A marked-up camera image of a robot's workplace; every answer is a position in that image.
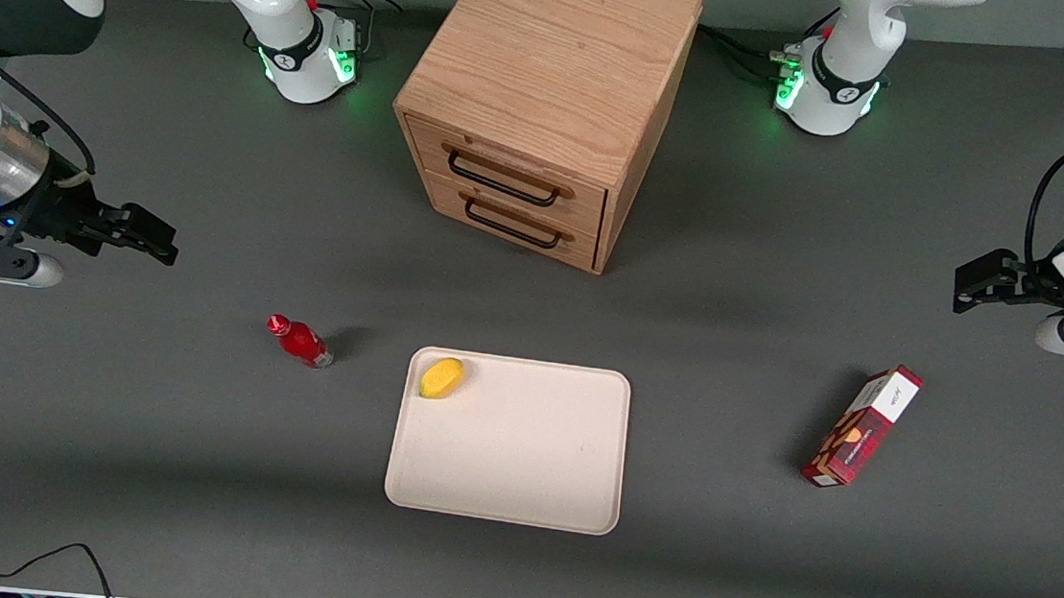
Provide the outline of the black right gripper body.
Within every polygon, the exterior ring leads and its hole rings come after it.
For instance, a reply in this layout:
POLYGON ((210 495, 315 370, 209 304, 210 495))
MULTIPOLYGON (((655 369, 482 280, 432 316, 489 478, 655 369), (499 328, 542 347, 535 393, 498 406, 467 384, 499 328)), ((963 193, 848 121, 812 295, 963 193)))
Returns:
POLYGON ((68 179, 51 175, 38 181, 15 201, 13 244, 21 245, 27 237, 57 240, 93 258, 103 245, 119 246, 115 228, 103 217, 109 209, 95 192, 87 175, 68 179))

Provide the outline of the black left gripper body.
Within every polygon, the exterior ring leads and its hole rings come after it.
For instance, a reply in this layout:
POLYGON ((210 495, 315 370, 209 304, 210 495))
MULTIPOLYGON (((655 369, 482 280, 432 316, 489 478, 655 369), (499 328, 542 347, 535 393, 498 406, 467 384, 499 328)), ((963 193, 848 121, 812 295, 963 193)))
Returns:
POLYGON ((1064 279, 1051 261, 1014 259, 1011 268, 1016 276, 1013 294, 1005 299, 1008 305, 1038 304, 1064 311, 1064 279))

